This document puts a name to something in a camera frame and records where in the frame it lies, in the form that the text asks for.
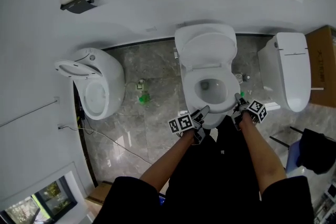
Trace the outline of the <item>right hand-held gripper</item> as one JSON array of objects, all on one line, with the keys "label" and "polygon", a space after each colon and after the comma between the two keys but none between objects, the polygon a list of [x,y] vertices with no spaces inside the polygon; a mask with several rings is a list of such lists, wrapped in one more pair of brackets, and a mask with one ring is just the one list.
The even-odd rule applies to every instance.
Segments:
[{"label": "right hand-held gripper", "polygon": [[233,120],[233,124],[235,128],[239,131],[240,127],[239,124],[243,119],[243,113],[248,112],[251,116],[251,120],[254,123],[254,125],[258,123],[262,123],[265,117],[267,116],[267,111],[265,106],[254,100],[252,103],[245,100],[245,98],[242,98],[240,93],[235,94],[235,98],[237,101],[237,105],[234,108],[234,112],[231,115],[231,118]]}]

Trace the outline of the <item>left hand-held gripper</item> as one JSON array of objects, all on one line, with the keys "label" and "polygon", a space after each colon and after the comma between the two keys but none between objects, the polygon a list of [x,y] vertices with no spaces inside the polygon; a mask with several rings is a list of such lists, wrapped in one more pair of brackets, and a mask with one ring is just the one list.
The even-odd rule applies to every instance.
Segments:
[{"label": "left hand-held gripper", "polygon": [[186,113],[171,119],[168,121],[171,133],[181,137],[183,132],[193,130],[195,143],[201,144],[206,136],[203,129],[203,120],[208,115],[209,111],[210,108],[206,105],[201,110],[195,111],[192,115]]}]

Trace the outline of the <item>person's right forearm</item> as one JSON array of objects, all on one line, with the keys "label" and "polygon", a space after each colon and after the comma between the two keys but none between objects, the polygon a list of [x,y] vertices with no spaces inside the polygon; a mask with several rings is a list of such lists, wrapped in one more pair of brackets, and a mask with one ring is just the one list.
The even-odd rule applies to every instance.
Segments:
[{"label": "person's right forearm", "polygon": [[239,127],[249,149],[260,193],[263,194],[270,185],[287,178],[284,167],[277,154],[257,130],[248,112],[242,113]]}]

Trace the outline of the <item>person's left forearm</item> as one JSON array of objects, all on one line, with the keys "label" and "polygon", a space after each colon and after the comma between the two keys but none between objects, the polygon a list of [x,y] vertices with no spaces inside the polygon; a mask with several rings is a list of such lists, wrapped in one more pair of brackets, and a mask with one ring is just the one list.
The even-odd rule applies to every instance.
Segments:
[{"label": "person's left forearm", "polygon": [[159,192],[173,175],[179,162],[193,143],[194,129],[183,132],[182,137],[145,171],[140,180],[148,183]]}]

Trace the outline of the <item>white round-front toilet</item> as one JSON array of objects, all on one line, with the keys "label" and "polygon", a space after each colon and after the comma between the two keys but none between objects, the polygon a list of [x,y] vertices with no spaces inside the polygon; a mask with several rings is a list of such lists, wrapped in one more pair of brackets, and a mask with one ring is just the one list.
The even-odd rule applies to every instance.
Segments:
[{"label": "white round-front toilet", "polygon": [[233,27],[197,24],[175,32],[183,93],[189,113],[209,107],[203,127],[214,129],[236,104],[240,84],[232,72],[237,54]]}]

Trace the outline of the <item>white boxy smart toilet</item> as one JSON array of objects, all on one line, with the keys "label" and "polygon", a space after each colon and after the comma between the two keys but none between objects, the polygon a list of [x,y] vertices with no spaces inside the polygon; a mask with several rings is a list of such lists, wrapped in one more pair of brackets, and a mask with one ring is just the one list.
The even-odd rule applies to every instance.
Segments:
[{"label": "white boxy smart toilet", "polygon": [[302,33],[277,33],[257,52],[263,88],[281,108],[301,112],[311,93],[308,46]]}]

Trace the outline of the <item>white oval toilet lid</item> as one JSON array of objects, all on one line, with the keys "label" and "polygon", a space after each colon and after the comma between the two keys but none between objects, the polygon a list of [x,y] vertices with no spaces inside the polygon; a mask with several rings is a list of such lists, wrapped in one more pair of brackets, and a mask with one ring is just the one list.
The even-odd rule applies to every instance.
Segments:
[{"label": "white oval toilet lid", "polygon": [[180,52],[180,62],[187,67],[228,63],[236,55],[235,42],[221,33],[205,33],[189,40]]}]

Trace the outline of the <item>white egg-shaped toilet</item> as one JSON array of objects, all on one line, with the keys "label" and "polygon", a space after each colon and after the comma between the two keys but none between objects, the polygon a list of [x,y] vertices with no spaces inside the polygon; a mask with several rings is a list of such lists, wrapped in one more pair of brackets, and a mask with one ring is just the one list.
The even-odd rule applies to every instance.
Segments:
[{"label": "white egg-shaped toilet", "polygon": [[75,79],[85,114],[93,120],[108,118],[118,111],[125,95],[125,76],[121,64],[103,50],[83,48],[75,52],[80,64],[101,73],[87,79]]}]

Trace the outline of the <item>person's black trousers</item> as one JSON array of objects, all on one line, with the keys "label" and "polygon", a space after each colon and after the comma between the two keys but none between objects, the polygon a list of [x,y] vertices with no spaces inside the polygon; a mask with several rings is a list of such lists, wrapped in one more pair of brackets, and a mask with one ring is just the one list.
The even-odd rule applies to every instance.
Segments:
[{"label": "person's black trousers", "polygon": [[214,140],[191,146],[169,180],[162,213],[171,222],[251,224],[260,213],[259,187],[242,132],[226,116]]}]

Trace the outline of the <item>large brown cardboard box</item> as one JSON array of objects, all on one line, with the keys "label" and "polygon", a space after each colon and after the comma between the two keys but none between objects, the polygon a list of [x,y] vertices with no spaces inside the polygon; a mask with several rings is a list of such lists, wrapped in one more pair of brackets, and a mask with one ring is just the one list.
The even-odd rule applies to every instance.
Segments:
[{"label": "large brown cardboard box", "polygon": [[310,103],[336,108],[336,28],[323,26],[306,34],[311,70]]}]

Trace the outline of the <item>black bag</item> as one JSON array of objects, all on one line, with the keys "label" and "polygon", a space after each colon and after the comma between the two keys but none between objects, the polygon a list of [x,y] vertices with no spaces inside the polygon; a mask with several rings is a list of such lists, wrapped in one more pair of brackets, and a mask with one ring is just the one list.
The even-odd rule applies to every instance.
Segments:
[{"label": "black bag", "polygon": [[317,175],[327,173],[336,162],[336,141],[310,129],[304,129],[299,142],[298,166]]}]

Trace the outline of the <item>person's black shirt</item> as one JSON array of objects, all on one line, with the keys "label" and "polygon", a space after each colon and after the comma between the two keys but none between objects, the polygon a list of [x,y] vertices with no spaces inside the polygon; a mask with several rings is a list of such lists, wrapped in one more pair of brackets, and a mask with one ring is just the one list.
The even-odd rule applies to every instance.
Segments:
[{"label": "person's black shirt", "polygon": [[93,224],[314,224],[308,181],[280,180],[260,194],[228,178],[169,185],[164,202],[156,189],[118,177]]}]

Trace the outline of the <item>cardboard box with brown print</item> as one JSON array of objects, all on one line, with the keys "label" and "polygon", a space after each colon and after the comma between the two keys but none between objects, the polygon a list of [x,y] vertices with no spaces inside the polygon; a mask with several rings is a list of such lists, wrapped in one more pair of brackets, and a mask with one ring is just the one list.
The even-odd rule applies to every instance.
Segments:
[{"label": "cardboard box with brown print", "polygon": [[112,182],[103,181],[85,198],[86,204],[94,217],[101,210],[112,184]]}]

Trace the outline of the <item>cluttered equipment table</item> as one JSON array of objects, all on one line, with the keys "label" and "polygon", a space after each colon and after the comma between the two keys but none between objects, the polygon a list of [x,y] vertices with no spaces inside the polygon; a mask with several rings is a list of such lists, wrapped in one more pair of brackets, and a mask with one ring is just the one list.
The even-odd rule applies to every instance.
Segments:
[{"label": "cluttered equipment table", "polygon": [[336,224],[336,182],[329,185],[314,208],[314,224]]}]

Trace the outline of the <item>black-framed window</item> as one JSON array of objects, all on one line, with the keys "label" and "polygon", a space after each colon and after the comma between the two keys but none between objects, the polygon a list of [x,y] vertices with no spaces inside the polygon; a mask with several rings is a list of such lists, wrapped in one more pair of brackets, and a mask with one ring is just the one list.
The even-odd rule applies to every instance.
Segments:
[{"label": "black-framed window", "polygon": [[0,224],[55,224],[77,205],[65,177],[0,211]]}]

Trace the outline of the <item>thin grey wall conduit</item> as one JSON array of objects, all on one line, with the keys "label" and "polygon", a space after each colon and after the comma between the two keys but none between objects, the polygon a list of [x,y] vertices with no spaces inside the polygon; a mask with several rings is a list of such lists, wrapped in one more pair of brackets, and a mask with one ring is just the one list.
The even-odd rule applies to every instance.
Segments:
[{"label": "thin grey wall conduit", "polygon": [[48,106],[50,106],[50,105],[53,105],[53,104],[59,104],[59,102],[60,102],[60,98],[59,98],[59,97],[54,97],[54,100],[51,101],[51,102],[49,102],[49,103],[46,103],[46,104],[44,104],[44,105],[42,105],[42,106],[39,106],[39,107],[37,107],[37,108],[35,108],[35,109],[33,109],[33,110],[30,110],[30,111],[28,111],[28,112],[25,112],[25,113],[19,115],[19,116],[16,116],[16,117],[14,117],[14,118],[12,118],[12,119],[10,119],[10,120],[4,122],[4,123],[1,123],[1,124],[0,124],[0,128],[6,126],[6,125],[8,125],[8,124],[10,124],[10,123],[12,123],[12,122],[14,122],[14,121],[16,121],[16,120],[19,120],[19,119],[21,119],[21,118],[23,118],[23,117],[25,117],[25,116],[27,116],[27,115],[30,115],[30,114],[32,114],[32,113],[34,113],[34,112],[37,112],[37,111],[39,111],[39,110],[41,110],[41,109],[43,109],[43,108],[46,108],[46,107],[48,107]]}]

